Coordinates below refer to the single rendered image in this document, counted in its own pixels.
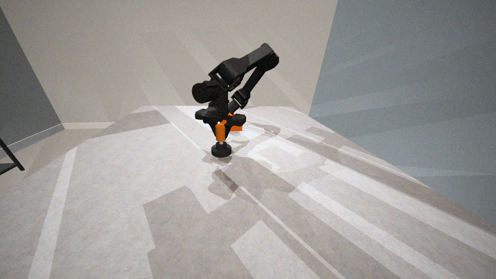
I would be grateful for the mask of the dark grey round pedestal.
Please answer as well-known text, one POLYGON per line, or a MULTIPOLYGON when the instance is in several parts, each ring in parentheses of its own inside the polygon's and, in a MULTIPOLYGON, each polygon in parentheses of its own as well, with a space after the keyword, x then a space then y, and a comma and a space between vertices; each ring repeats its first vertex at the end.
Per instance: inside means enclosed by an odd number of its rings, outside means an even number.
POLYGON ((225 141, 218 141, 215 145, 212 146, 211 151, 214 157, 228 157, 231 154, 231 146, 225 141))

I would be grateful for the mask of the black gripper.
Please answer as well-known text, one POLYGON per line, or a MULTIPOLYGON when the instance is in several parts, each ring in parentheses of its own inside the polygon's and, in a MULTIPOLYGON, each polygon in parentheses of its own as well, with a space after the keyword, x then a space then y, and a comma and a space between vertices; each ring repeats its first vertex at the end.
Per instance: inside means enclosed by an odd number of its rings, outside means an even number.
MULTIPOLYGON (((228 134, 229 134, 232 126, 242 126, 246 122, 246 116, 243 114, 235 114, 234 116, 228 116, 228 114, 230 113, 230 111, 228 111, 228 103, 230 103, 230 100, 228 100, 228 99, 223 99, 223 100, 216 99, 216 100, 210 101, 210 103, 212 103, 212 105, 216 106, 216 107, 218 104, 220 104, 222 106, 222 109, 224 111, 224 119, 223 120, 227 121, 224 125, 225 126, 225 138, 228 137, 228 134)), ((202 120, 201 114, 203 113, 204 110, 205 109, 197 110, 195 113, 195 119, 202 120)), ((210 127, 213 131, 213 134, 216 136, 215 125, 210 125, 210 127)))

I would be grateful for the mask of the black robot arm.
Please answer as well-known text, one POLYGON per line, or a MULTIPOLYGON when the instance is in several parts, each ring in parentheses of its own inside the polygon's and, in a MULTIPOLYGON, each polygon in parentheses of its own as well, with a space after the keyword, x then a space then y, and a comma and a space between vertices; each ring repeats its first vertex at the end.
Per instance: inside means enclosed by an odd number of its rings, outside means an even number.
MULTIPOLYGON (((239 86, 244 75, 256 67, 246 84, 231 96, 232 101, 228 104, 228 111, 233 115, 239 107, 243 109, 247 105, 251 90, 265 72, 275 68, 278 63, 278 55, 268 43, 263 43, 258 49, 242 58, 230 58, 218 64, 209 73, 210 81, 203 81, 203 83, 197 83, 193 86, 193 97, 198 103, 227 99, 228 92, 239 86), (217 73, 221 78, 217 76, 217 73)), ((224 111, 220 104, 216 107, 212 103, 208 103, 208 108, 203 111, 201 117, 203 123, 216 125, 224 119, 224 111)))

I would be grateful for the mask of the orange knob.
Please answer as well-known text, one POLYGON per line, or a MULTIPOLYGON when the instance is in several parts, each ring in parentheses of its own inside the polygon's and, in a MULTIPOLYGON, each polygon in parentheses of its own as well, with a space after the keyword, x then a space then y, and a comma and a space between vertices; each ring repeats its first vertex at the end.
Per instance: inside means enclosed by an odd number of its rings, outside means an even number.
POLYGON ((215 132, 216 132, 216 141, 222 142, 226 140, 224 124, 217 124, 215 126, 215 132))

